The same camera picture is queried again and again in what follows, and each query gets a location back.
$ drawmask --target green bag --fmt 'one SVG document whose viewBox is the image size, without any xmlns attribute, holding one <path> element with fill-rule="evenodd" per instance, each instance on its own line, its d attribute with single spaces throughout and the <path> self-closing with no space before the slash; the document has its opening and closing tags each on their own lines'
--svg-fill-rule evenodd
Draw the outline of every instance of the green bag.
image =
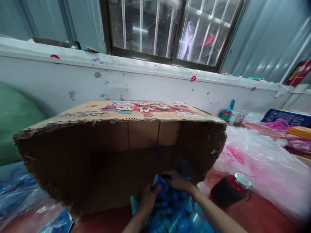
<svg viewBox="0 0 311 233">
<path fill-rule="evenodd" d="M 34 102 L 0 83 L 0 166 L 20 161 L 13 134 L 45 119 Z"/>
</svg>

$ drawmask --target pink plastic bag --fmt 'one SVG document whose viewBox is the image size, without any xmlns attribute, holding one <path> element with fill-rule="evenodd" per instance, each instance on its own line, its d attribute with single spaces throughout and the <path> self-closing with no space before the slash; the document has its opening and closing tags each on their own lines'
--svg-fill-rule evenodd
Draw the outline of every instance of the pink plastic bag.
<svg viewBox="0 0 311 233">
<path fill-rule="evenodd" d="M 240 172 L 253 183 L 253 191 L 271 201 L 294 221 L 305 221 L 310 211 L 310 168 L 256 130 L 227 127 L 225 147 L 214 168 Z"/>
</svg>

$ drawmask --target wall stain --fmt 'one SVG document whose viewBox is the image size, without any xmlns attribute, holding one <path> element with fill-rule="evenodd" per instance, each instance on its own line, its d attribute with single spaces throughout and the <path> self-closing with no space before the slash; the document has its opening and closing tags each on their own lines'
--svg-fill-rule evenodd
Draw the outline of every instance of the wall stain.
<svg viewBox="0 0 311 233">
<path fill-rule="evenodd" d="M 95 78 L 100 78 L 100 77 L 101 77 L 101 73 L 96 72 L 96 73 L 94 74 L 94 77 L 95 77 Z"/>
<path fill-rule="evenodd" d="M 68 92 L 69 94 L 69 98 L 72 100 L 72 101 L 75 101 L 75 91 L 72 91 L 72 92 Z"/>
</svg>

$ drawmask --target floor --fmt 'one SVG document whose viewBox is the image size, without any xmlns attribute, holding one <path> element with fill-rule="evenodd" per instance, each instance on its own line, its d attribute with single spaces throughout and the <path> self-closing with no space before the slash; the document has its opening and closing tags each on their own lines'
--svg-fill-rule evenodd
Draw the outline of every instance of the floor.
<svg viewBox="0 0 311 233">
<path fill-rule="evenodd" d="M 226 176 L 225 173 L 212 168 L 207 173 L 205 180 L 199 184 L 200 190 L 205 193 L 206 196 L 209 196 L 211 187 L 224 176 Z M 41 212 L 46 213 L 45 215 L 36 214 L 37 208 L 34 211 L 27 212 L 14 218 L 1 232 L 36 232 L 55 218 L 63 209 L 60 205 L 49 203 L 51 202 L 50 200 L 47 200 L 47 202 L 48 203 L 44 204 L 41 203 L 40 208 Z M 227 213 L 249 233 L 300 232 L 300 229 L 294 222 L 271 202 L 257 194 L 252 194 L 248 202 L 242 200 L 232 205 Z M 75 219 L 71 233 L 119 233 L 122 232 L 131 217 L 130 205 L 118 209 L 111 209 Z"/>
</svg>

